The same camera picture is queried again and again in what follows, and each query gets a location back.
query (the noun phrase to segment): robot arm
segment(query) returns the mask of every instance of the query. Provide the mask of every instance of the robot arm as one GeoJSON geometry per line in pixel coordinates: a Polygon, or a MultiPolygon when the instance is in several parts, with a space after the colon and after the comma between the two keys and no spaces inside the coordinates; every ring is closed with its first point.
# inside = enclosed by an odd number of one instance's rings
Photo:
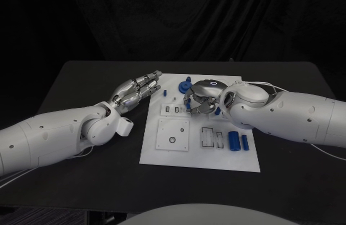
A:
{"type": "Polygon", "coordinates": [[[115,133],[128,136],[134,123],[121,115],[160,89],[161,74],[122,83],[108,102],[43,113],[0,130],[0,176],[64,160],[105,144],[115,133]]]}
{"type": "MultiPolygon", "coordinates": [[[[204,81],[209,83],[206,89],[213,91],[213,84],[220,82],[204,81]]],[[[219,86],[219,96],[213,98],[236,127],[256,128],[295,142],[346,148],[346,102],[286,91],[269,97],[262,88],[242,81],[229,87],[223,84],[223,87],[219,86]]]]}

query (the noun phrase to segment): table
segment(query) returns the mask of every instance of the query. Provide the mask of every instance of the table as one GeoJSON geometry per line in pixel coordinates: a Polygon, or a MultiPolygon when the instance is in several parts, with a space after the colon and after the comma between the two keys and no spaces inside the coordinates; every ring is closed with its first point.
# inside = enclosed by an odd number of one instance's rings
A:
{"type": "MultiPolygon", "coordinates": [[[[242,76],[288,91],[334,98],[308,62],[69,61],[38,114],[106,101],[115,87],[151,73],[242,76]]],[[[346,162],[308,144],[253,130],[260,173],[139,164],[149,100],[125,114],[128,137],[113,136],[86,157],[41,167],[0,189],[0,206],[141,213],[207,203],[243,207],[291,220],[346,223],[346,162]]],[[[346,157],[346,149],[325,147],[346,157]]]]}

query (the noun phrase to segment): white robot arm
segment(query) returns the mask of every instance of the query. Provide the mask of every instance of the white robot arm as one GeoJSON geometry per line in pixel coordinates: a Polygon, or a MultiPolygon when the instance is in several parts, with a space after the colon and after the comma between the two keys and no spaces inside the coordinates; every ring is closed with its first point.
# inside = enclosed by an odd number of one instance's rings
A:
{"type": "Polygon", "coordinates": [[[213,112],[217,103],[236,127],[256,128],[294,142],[346,148],[346,102],[288,91],[269,96],[250,83],[271,85],[236,81],[227,87],[216,80],[196,82],[183,98],[184,104],[190,95],[200,103],[190,113],[213,112]]]}
{"type": "Polygon", "coordinates": [[[0,130],[0,176],[64,160],[105,144],[115,133],[128,136],[134,123],[121,115],[160,89],[161,74],[123,82],[108,102],[43,113],[0,130]]]}

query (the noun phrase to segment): gray round object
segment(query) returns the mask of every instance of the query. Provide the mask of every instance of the gray round object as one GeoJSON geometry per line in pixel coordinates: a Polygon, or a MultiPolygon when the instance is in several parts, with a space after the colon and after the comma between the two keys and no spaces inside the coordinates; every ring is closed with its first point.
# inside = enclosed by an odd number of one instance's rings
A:
{"type": "Polygon", "coordinates": [[[121,225],[295,225],[263,212],[216,204],[180,204],[149,210],[129,218],[121,225]]]}

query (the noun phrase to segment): black backdrop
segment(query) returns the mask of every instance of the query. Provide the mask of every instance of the black backdrop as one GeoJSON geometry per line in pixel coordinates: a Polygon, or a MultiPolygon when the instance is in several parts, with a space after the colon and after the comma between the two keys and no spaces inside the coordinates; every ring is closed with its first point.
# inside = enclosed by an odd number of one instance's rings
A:
{"type": "Polygon", "coordinates": [[[309,61],[346,100],[346,0],[1,2],[0,128],[36,113],[67,60],[309,61]]]}

